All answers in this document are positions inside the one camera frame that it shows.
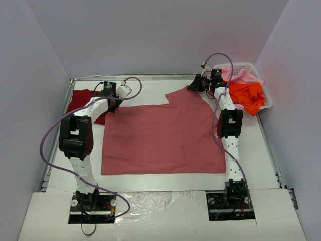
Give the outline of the salmon pink t-shirt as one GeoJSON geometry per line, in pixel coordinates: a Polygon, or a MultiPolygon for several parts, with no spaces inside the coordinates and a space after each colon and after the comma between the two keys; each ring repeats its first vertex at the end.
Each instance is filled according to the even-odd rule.
{"type": "Polygon", "coordinates": [[[105,118],[101,174],[224,173],[213,111],[186,88],[161,105],[120,107],[105,118]]]}

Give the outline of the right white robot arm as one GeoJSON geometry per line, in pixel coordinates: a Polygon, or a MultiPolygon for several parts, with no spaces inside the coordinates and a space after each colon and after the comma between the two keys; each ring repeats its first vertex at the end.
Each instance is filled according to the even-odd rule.
{"type": "Polygon", "coordinates": [[[187,90],[207,92],[217,100],[214,112],[220,109],[217,123],[212,120],[212,136],[217,146],[224,151],[226,162],[226,181],[222,195],[223,203],[236,210],[247,200],[253,210],[244,171],[239,163],[238,142],[241,134],[243,112],[233,103],[228,82],[224,82],[221,69],[205,68],[197,74],[187,90]]]}

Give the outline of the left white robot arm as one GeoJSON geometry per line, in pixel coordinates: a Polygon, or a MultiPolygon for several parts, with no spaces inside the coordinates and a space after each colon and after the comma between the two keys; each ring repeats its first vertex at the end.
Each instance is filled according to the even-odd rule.
{"type": "Polygon", "coordinates": [[[60,124],[59,149],[68,158],[75,173],[78,206],[90,211],[101,204],[90,161],[94,146],[93,123],[109,111],[112,100],[107,98],[119,97],[116,86],[115,82],[104,82],[100,93],[95,93],[86,105],[65,117],[60,124]]]}

